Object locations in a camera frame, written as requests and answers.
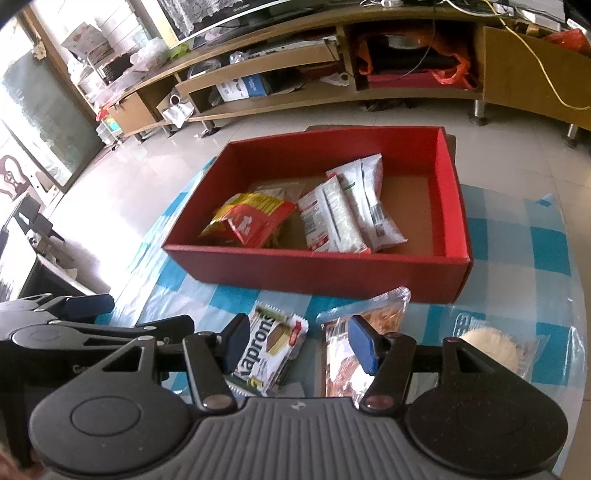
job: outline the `screw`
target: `screw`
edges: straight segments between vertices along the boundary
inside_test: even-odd
[[[386,410],[394,406],[394,399],[389,395],[372,395],[366,398],[365,406],[372,410]]]
[[[232,405],[232,398],[227,395],[209,395],[203,400],[203,406],[209,410],[223,410]]]

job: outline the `ribbed gray surface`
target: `ribbed gray surface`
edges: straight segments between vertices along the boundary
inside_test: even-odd
[[[364,415],[350,398],[250,398],[202,422],[175,458],[144,480],[461,480],[418,453],[395,421]],[[523,480],[551,480],[539,473]],[[63,480],[49,472],[43,480]]]

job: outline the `red and yellow snack bag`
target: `red and yellow snack bag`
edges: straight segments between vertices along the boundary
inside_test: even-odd
[[[199,238],[207,244],[260,248],[296,204],[263,193],[238,193],[216,212]]]

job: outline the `plastic tablecloth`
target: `plastic tablecloth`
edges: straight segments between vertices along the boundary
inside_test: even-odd
[[[112,290],[115,309],[99,323],[132,326],[189,314],[196,331],[220,331],[236,313],[249,313],[260,300],[303,315],[308,338],[288,380],[299,381],[306,396],[319,395],[320,312],[353,299],[204,284],[161,249],[210,162],[176,197],[146,234],[121,285]],[[474,267],[453,306],[411,303],[402,332],[422,344],[438,345],[453,334],[455,320],[469,316],[516,338],[544,339],[528,379],[555,399],[569,420],[569,438],[558,459],[560,472],[572,441],[587,375],[587,332],[583,290],[564,223],[553,197],[533,202],[462,185]],[[173,374],[169,388],[187,395],[184,374]]]

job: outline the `green object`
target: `green object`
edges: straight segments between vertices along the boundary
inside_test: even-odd
[[[189,52],[189,47],[186,43],[181,43],[172,49],[172,53],[170,54],[170,59],[179,59],[183,55]]]

